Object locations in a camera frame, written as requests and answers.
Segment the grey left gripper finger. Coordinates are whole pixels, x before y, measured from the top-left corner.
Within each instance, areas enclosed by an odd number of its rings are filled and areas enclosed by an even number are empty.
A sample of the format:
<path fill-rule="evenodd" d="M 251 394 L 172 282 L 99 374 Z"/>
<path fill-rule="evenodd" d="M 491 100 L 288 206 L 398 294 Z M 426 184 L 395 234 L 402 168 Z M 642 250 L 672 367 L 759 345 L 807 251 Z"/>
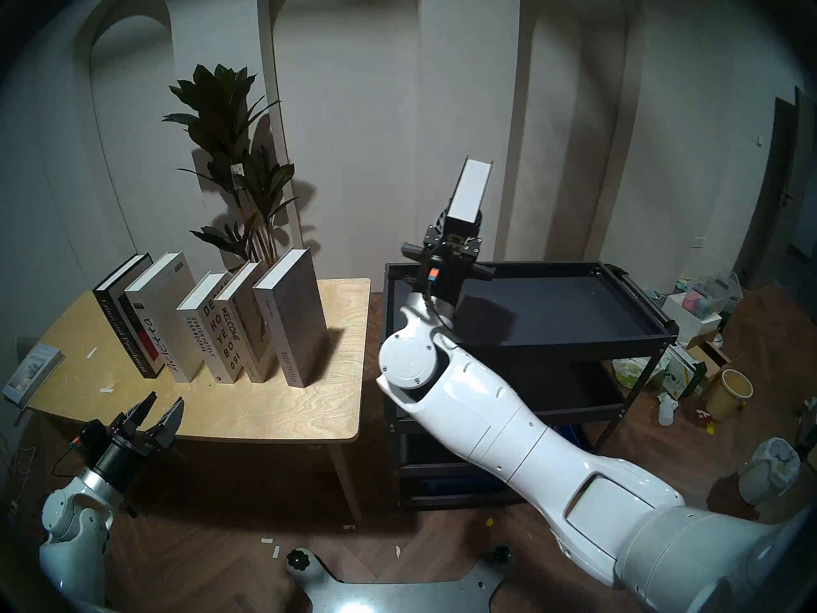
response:
<path fill-rule="evenodd" d="M 155 391 L 152 391 L 147 395 L 142 402 L 131 407 L 127 413 L 124 414 L 124 418 L 121 420 L 121 434 L 124 435 L 135 435 L 137 429 L 140 425 L 144 422 L 147 415 L 149 414 L 150 410 L 152 409 L 155 400 L 157 398 L 157 394 Z"/>
<path fill-rule="evenodd" d="M 150 445 L 156 450 L 168 450 L 175 442 L 184 413 L 184 399 L 175 404 L 150 428 Z"/>

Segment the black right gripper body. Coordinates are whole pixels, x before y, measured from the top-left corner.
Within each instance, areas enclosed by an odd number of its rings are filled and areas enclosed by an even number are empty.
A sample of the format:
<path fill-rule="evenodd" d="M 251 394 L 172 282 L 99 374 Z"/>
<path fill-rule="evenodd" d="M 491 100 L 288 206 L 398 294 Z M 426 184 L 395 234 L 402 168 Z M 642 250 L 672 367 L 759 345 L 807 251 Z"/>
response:
<path fill-rule="evenodd" d="M 403 243 L 403 257 L 419 264 L 413 291 L 426 302 L 436 298 L 455 306 L 466 280 L 493 280 L 494 269 L 477 262 L 481 242 L 476 238 L 476 219 L 447 217 L 443 234 L 426 234 L 422 245 Z"/>

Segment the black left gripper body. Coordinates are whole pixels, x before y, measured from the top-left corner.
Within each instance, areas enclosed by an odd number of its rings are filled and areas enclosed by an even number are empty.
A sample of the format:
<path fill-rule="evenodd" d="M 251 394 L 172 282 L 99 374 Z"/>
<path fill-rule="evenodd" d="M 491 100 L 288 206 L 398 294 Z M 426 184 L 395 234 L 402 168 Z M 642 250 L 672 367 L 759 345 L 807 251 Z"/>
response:
<path fill-rule="evenodd" d="M 150 454 L 167 448 L 160 443 L 165 424 L 160 420 L 149 428 L 142 441 L 134 441 L 137 425 L 126 416 L 117 416 L 109 426 L 112 432 L 106 448 L 92 465 L 93 473 L 115 490 L 126 490 Z"/>

